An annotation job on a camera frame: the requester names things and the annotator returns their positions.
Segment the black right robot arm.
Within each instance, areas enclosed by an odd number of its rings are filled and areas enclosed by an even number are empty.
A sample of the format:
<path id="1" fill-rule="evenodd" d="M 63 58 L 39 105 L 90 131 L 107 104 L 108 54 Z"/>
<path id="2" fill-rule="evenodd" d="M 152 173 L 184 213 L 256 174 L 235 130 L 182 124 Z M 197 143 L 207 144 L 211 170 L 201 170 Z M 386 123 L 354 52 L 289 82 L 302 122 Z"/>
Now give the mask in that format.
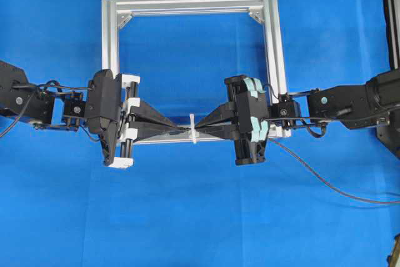
<path id="1" fill-rule="evenodd" d="M 272 126 L 304 128 L 314 138 L 326 134 L 330 122 L 348 129 L 376 128 L 377 138 L 399 156 L 399 70 L 379 74 L 362 85 L 342 85 L 303 93 L 278 94 L 268 104 L 258 78 L 245 75 L 224 80 L 228 101 L 200 120 L 194 129 L 232 140 L 237 165 L 257 164 Z"/>

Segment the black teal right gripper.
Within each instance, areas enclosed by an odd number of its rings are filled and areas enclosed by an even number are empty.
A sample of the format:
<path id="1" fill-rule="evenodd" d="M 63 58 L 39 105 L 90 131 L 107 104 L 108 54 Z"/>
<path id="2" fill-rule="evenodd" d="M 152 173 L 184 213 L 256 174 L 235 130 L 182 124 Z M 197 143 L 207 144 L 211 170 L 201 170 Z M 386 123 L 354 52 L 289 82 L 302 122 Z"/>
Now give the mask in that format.
<path id="1" fill-rule="evenodd" d="M 196 125 L 195 130 L 223 140 L 232 140 L 238 166 L 265 162 L 269 134 L 268 102 L 258 78 L 240 75 L 226 78 L 229 102 L 221 104 Z M 233 124 L 210 126 L 234 121 Z"/>

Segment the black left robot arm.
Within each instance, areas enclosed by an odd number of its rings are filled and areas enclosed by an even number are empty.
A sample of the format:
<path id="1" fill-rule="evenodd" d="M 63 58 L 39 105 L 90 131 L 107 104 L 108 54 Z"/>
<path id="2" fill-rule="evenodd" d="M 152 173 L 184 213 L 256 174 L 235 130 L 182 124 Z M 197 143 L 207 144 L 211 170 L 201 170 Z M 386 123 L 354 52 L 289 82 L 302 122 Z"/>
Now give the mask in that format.
<path id="1" fill-rule="evenodd" d="M 133 144 L 164 134 L 180 134 L 178 126 L 137 97 L 139 78 L 98 71 L 86 87 L 66 87 L 50 80 L 30 83 L 23 69 L 1 62 L 1 116 L 35 129 L 83 129 L 99 142 L 104 165 L 133 165 Z"/>

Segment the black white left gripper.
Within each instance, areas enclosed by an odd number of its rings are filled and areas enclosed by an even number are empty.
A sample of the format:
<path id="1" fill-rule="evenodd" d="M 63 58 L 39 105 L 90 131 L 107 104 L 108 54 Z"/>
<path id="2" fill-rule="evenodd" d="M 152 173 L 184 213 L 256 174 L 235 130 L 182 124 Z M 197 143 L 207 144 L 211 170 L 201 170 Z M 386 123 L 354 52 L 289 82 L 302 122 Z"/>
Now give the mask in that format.
<path id="1" fill-rule="evenodd" d="M 128 139 L 134 144 L 166 144 L 185 142 L 188 127 L 177 126 L 147 102 L 135 96 L 122 100 L 123 89 L 134 92 L 140 77 L 130 74 L 113 75 L 110 69 L 98 71 L 89 82 L 84 117 L 92 134 L 98 135 L 104 157 L 104 165 L 126 169 L 133 165 L 129 154 L 115 155 L 116 146 Z M 123 125 L 123 118 L 134 116 L 134 129 Z"/>

